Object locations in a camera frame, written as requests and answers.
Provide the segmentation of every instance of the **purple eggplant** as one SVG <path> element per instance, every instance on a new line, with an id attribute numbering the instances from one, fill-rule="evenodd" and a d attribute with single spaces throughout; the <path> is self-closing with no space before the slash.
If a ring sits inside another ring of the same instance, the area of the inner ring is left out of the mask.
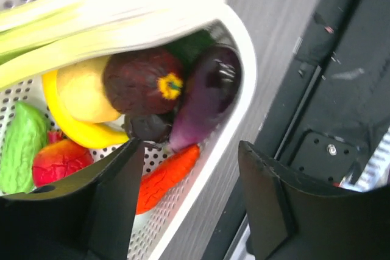
<path id="1" fill-rule="evenodd" d="M 234 49 L 214 45 L 204 51 L 186 82 L 169 148 L 175 152 L 206 139 L 230 113 L 241 84 L 241 63 Z"/>

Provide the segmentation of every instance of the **bolt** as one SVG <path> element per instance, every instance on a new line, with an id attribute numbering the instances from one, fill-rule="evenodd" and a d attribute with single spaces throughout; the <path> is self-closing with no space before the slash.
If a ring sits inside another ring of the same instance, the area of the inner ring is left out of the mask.
<path id="1" fill-rule="evenodd" d="M 330 155 L 337 155 L 337 149 L 336 149 L 336 147 L 333 145 L 333 144 L 329 144 L 328 146 L 327 146 L 327 150 L 328 150 L 328 153 L 330 154 Z"/>

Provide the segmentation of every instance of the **carrot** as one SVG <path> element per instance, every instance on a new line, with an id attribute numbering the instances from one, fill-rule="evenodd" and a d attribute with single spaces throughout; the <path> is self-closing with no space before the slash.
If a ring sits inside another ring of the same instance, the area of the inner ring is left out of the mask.
<path id="1" fill-rule="evenodd" d="M 187 176 L 199 155 L 197 144 L 189 146 L 164 160 L 153 173 L 143 176 L 136 214 L 145 213 L 155 207 L 172 187 Z"/>

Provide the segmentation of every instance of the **perforated basket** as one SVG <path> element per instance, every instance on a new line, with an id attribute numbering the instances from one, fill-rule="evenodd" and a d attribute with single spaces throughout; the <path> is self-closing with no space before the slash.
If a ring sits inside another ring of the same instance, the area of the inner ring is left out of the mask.
<path id="1" fill-rule="evenodd" d="M 0 0 L 4 9 L 33 0 Z M 235 47 L 243 64 L 243 79 L 235 109 L 224 125 L 205 142 L 202 154 L 191 173 L 172 188 L 161 202 L 151 211 L 135 217 L 128 259 L 158 259 L 169 241 L 182 223 L 188 210 L 202 190 L 205 182 L 217 165 L 229 142 L 239 127 L 239 123 L 250 105 L 257 79 L 257 69 L 254 48 L 249 35 L 230 7 L 226 6 L 217 20 L 206 28 L 218 42 Z M 0 92 L 0 141 L 3 141 L 7 126 L 10 125 L 15 113 L 15 102 L 25 100 L 41 109 L 56 128 L 48 110 L 41 87 L 41 77 L 25 80 L 5 91 Z M 113 126 L 120 127 L 123 118 L 115 121 Z M 91 150 L 95 160 L 99 160 L 117 146 L 107 149 Z M 146 149 L 144 158 L 144 174 L 152 172 L 166 155 L 156 149 Z"/>

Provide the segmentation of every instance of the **gray surface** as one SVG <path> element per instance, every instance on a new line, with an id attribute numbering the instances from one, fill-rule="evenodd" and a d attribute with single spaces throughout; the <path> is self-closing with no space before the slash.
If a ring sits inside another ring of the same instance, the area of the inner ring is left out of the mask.
<path id="1" fill-rule="evenodd" d="M 229 0 L 244 21 L 256 48 L 257 96 L 230 151 L 214 170 L 205 189 L 161 256 L 163 260 L 198 260 L 238 178 L 240 139 L 254 141 L 282 81 L 293 48 L 303 33 L 317 0 Z"/>

